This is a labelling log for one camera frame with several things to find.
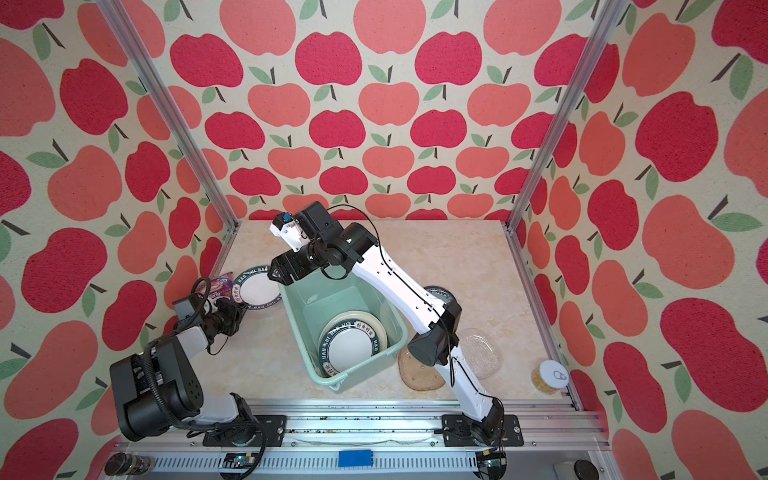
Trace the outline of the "white plate dark lettered rim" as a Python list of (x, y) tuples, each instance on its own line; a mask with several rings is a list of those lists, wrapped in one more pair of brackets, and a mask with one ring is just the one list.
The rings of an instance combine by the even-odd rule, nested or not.
[(379, 337), (367, 323), (342, 321), (320, 337), (320, 368), (328, 377), (338, 375), (372, 359), (387, 345), (387, 336)]

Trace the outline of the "cream plate with flower sprig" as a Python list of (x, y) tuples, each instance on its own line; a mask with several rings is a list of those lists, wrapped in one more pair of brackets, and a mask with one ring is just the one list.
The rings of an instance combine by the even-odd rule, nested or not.
[(327, 334), (334, 326), (339, 324), (342, 321), (347, 320), (353, 320), (353, 321), (363, 321), (367, 323), (370, 327), (373, 328), (373, 330), (376, 332), (376, 334), (379, 337), (386, 337), (387, 333), (384, 328), (384, 325), (381, 323), (381, 321), (374, 315), (368, 312), (359, 311), (359, 310), (353, 310), (348, 311), (344, 313), (340, 313), (333, 317), (327, 325), (324, 327), (324, 330), (322, 331), (321, 335), (324, 336)]

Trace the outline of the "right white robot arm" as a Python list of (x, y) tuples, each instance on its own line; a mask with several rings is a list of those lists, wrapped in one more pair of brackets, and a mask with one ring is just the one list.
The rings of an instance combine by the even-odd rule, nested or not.
[(374, 287), (413, 327), (415, 336), (408, 350), (449, 385), (474, 443), (501, 444), (504, 406), (467, 365), (456, 334), (462, 313), (458, 302), (445, 303), (429, 293), (392, 260), (376, 230), (369, 231), (357, 222), (344, 227), (331, 217), (300, 220), (280, 213), (270, 231), (289, 245), (287, 252), (271, 261), (270, 279), (288, 286), (316, 270), (338, 266)]

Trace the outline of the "clear glass square plate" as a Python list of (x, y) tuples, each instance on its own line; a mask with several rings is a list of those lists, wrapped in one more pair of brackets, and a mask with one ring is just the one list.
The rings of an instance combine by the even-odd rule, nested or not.
[(498, 372), (503, 359), (498, 346), (478, 329), (464, 329), (458, 333), (467, 364), (479, 380)]

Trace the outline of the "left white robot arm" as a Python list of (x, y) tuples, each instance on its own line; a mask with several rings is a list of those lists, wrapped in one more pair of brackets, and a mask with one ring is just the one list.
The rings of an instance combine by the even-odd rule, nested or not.
[(194, 310), (179, 328), (110, 366), (117, 422), (137, 442), (170, 429), (188, 437), (205, 435), (223, 445), (246, 446), (263, 432), (245, 400), (236, 393), (205, 398), (190, 359), (208, 351), (216, 337), (231, 337), (248, 310), (227, 298), (216, 310)]

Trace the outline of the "mint green plastic bin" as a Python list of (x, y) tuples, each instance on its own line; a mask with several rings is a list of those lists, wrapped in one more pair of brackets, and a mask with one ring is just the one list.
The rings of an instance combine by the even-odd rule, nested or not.
[[(393, 366), (408, 339), (408, 328), (397, 309), (367, 282), (351, 275), (329, 280), (322, 273), (280, 288), (288, 319), (307, 372), (314, 383), (334, 393), (343, 392)], [(320, 368), (318, 345), (327, 323), (336, 315), (359, 310), (376, 316), (387, 333), (388, 345), (372, 359), (328, 377)]]

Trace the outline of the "amber glass square plate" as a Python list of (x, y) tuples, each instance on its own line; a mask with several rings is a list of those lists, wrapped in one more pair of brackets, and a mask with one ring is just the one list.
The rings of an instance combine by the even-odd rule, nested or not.
[(433, 367), (419, 362), (406, 348), (398, 354), (398, 370), (402, 382), (415, 391), (434, 391), (445, 384)]

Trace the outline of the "small blue patterned plate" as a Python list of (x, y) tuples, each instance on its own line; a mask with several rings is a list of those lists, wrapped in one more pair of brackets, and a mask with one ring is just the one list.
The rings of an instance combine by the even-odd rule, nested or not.
[(425, 286), (425, 290), (443, 303), (450, 303), (456, 300), (456, 297), (453, 293), (437, 285)]

